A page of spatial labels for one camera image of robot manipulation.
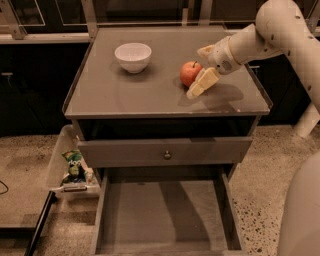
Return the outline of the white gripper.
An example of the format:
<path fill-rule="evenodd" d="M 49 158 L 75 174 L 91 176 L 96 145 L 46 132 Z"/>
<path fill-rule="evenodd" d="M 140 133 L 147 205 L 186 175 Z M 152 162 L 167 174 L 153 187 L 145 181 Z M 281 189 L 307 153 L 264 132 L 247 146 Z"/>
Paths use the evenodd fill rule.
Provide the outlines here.
<path fill-rule="evenodd" d="M 242 67 L 232 54 L 230 36 L 223 38 L 213 45 L 197 50 L 202 58 L 208 58 L 208 63 L 214 68 L 203 68 L 189 87 L 186 95 L 189 99 L 200 96 L 207 89 L 219 81 L 220 74 L 228 75 Z"/>

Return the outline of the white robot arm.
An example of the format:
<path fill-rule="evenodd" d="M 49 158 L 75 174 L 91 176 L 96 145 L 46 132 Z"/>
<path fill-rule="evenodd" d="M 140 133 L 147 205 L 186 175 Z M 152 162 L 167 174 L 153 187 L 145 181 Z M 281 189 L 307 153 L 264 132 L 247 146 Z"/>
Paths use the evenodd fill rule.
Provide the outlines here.
<path fill-rule="evenodd" d="M 295 125 L 308 136 L 320 121 L 320 42 L 310 32 L 293 0 L 267 0 L 255 22 L 236 34 L 198 50 L 210 67 L 197 74 L 187 91 L 196 98 L 252 61 L 283 54 L 311 103 Z M 320 153 L 309 157 L 289 185 L 281 221 L 277 256 L 320 256 Z"/>

